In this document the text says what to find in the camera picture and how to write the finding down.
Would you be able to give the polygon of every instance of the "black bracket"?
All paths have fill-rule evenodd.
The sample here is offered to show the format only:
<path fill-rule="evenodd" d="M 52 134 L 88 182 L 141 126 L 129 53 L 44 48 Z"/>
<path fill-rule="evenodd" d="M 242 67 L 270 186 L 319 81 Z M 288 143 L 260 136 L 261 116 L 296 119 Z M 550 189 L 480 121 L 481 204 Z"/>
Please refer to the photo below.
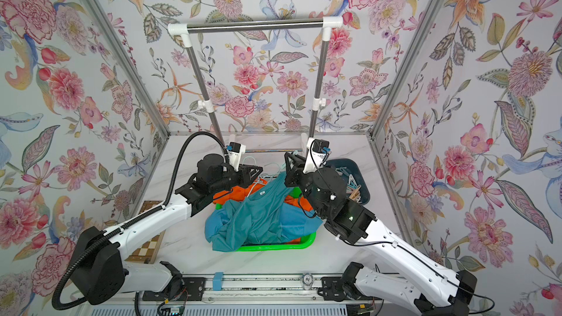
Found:
<path fill-rule="evenodd" d="M 187 290 L 187 301 L 201 301 L 205 292 L 205 277 L 183 277 L 185 288 Z M 167 298 L 165 293 L 145 291 L 142 296 L 143 301 L 164 301 Z M 182 294 L 177 301 L 185 301 L 186 294 Z"/>

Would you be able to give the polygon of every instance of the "dark blue bin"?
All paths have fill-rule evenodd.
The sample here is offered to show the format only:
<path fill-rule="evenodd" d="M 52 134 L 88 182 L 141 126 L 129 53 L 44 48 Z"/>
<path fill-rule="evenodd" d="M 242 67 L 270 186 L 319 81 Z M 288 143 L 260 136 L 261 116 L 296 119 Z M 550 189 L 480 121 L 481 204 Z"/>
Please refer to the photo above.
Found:
<path fill-rule="evenodd" d="M 361 186 L 361 188 L 359 188 L 359 193 L 361 194 L 361 200 L 359 201 L 359 204 L 365 205 L 369 202 L 369 199 L 371 199 L 371 196 L 369 194 L 369 190 L 367 189 L 367 184 L 365 184 L 365 180 L 363 179 L 363 176 L 361 175 L 361 171 L 359 171 L 359 167 L 357 166 L 355 161 L 353 161 L 351 159 L 345 159 L 345 158 L 332 159 L 332 160 L 326 161 L 326 166 L 334 167 L 334 168 L 347 167 L 347 170 L 355 178 L 355 182 L 357 183 L 357 185 Z M 341 178 L 344 181 L 346 181 L 346 183 L 349 180 L 349 177 L 345 174 L 343 174 L 341 176 Z"/>

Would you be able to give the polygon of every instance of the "laundry basket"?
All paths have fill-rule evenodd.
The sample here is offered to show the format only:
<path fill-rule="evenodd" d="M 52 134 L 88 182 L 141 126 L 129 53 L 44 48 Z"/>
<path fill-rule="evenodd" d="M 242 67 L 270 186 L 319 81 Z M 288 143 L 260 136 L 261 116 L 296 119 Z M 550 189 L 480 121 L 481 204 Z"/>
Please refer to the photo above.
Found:
<path fill-rule="evenodd" d="M 221 208 L 221 204 L 215 204 L 215 210 L 219 210 Z M 305 249 L 314 243 L 314 239 L 316 239 L 316 232 L 311 235 L 301 237 L 301 242 L 299 244 L 243 245 L 238 248 L 237 251 Z"/>

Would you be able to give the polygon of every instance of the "floral wallpaper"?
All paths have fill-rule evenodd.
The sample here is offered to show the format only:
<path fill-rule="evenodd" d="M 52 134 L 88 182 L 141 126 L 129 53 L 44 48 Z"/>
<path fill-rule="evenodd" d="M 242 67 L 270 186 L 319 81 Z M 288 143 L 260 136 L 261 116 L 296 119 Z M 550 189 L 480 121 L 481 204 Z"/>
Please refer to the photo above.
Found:
<path fill-rule="evenodd" d="M 445 0 L 376 135 L 414 245 L 487 316 L 562 315 L 559 1 Z"/>
<path fill-rule="evenodd" d="M 78 236 L 132 214 L 164 137 L 78 0 L 0 0 L 0 16 L 0 315 L 60 314 Z"/>
<path fill-rule="evenodd" d="M 172 132 L 209 129 L 192 64 L 167 24 L 342 16 L 332 32 L 319 113 L 323 132 L 366 132 L 429 0 L 98 0 Z M 305 132 L 318 73 L 318 30 L 193 35 L 224 132 Z"/>

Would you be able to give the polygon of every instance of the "white pole clamp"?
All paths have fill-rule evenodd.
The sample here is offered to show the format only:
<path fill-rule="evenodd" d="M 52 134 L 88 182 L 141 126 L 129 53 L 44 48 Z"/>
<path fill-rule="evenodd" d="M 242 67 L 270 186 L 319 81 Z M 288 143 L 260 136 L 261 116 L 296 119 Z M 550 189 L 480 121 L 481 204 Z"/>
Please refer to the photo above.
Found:
<path fill-rule="evenodd" d="M 326 98 L 314 98 L 313 99 L 313 110 L 318 111 L 320 108 L 326 106 Z"/>
<path fill-rule="evenodd" d="M 207 113 L 210 114 L 215 112 L 215 108 L 213 107 L 213 102 L 211 102 L 210 100 L 198 100 L 197 107 L 199 107 L 200 109 L 207 110 Z"/>

